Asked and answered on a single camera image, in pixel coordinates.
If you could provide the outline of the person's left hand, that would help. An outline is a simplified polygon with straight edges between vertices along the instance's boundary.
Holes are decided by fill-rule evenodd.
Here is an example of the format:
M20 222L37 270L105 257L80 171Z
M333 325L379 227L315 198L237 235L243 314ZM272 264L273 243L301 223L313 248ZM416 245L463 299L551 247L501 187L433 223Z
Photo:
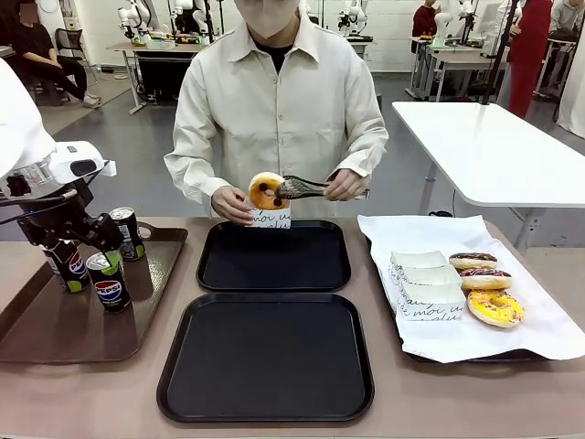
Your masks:
M365 196L369 177L361 177L351 169L338 169L327 180L324 197L330 201L349 201Z

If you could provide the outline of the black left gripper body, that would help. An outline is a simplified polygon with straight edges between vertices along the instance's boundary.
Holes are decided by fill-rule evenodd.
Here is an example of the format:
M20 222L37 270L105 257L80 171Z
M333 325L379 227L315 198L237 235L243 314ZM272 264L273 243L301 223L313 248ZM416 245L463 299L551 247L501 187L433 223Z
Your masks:
M24 216L16 220L28 241L35 246L57 240L80 241L90 245L87 205L93 200L87 182L81 178L58 191L19 204Z

